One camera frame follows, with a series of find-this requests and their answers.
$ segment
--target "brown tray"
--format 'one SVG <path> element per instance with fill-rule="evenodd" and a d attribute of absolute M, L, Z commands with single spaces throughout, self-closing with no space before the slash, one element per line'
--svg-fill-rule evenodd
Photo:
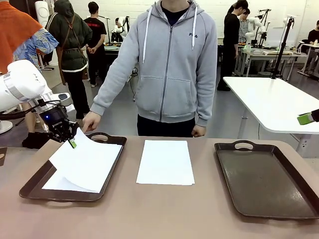
<path fill-rule="evenodd" d="M 127 139 L 124 137 L 109 136 L 105 133 L 93 133 L 87 135 L 90 139 L 99 143 L 109 143 L 122 145 L 121 151 L 117 156 L 113 167 L 104 182 L 104 185 L 100 193 L 87 193 L 87 192 L 76 192 L 76 191 L 65 191 L 65 190 L 47 190 L 42 189 L 46 182 L 56 172 L 56 168 L 48 160 L 21 188 L 19 195 L 23 198 L 38 199 L 55 202 L 95 202 L 101 199 L 105 193 L 106 187 L 110 181 L 112 173 L 118 163 L 120 155 L 123 151 L 124 145 Z"/>
<path fill-rule="evenodd" d="M 236 148 L 239 143 L 253 146 Z M 240 140 L 215 149 L 236 210 L 278 220 L 319 219 L 319 198 L 274 145 Z"/>

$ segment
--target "fila logo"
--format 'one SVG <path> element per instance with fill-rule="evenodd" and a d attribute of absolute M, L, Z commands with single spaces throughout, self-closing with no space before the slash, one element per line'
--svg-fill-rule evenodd
<path fill-rule="evenodd" d="M 190 33 L 188 36 L 193 36 L 193 33 Z M 198 38 L 197 35 L 195 35 L 195 38 Z"/>

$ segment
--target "person in dark green jacket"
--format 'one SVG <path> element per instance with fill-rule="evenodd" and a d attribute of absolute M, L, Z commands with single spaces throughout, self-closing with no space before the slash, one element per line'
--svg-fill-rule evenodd
<path fill-rule="evenodd" d="M 91 40 L 92 30 L 74 12 L 69 0 L 56 1 L 54 11 L 55 13 L 50 16 L 46 28 L 59 42 L 57 49 L 57 53 L 61 53 L 59 66 L 71 93 L 76 110 L 76 119 L 81 121 L 84 115 L 90 111 L 82 82 L 82 72 L 86 69 L 88 62 L 81 48 Z"/>

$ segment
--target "white paper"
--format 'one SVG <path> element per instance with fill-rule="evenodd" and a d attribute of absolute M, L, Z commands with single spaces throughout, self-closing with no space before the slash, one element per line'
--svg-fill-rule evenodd
<path fill-rule="evenodd" d="M 145 140 L 136 180 L 140 184 L 195 184 L 187 141 Z"/>
<path fill-rule="evenodd" d="M 72 148 L 65 142 L 50 157 L 50 162 L 70 183 L 100 192 L 122 146 L 94 142 L 81 129 L 77 130 L 75 143 L 77 146 Z"/>
<path fill-rule="evenodd" d="M 68 181 L 63 175 L 56 171 L 51 178 L 46 182 L 46 184 L 42 187 L 42 189 L 49 190 L 67 190 L 67 191 L 78 191 L 78 192 L 86 192 L 86 193 L 99 193 L 96 191 L 90 191 L 84 188 L 80 188 L 75 184 Z"/>

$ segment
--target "black hair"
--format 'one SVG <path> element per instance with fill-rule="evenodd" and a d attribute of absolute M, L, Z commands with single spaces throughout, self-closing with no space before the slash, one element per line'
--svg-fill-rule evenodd
<path fill-rule="evenodd" d="M 250 10 L 246 9 L 246 11 L 244 12 L 245 15 L 249 15 L 250 14 Z"/>
<path fill-rule="evenodd" d="M 98 6 L 98 4 L 96 2 L 92 1 L 92 2 L 89 3 L 89 12 L 91 14 L 97 13 L 98 10 L 99 10 L 99 6 Z"/>
<path fill-rule="evenodd" d="M 248 9 L 248 2 L 246 0 L 238 0 L 235 9 L 242 7 L 243 9 Z"/>

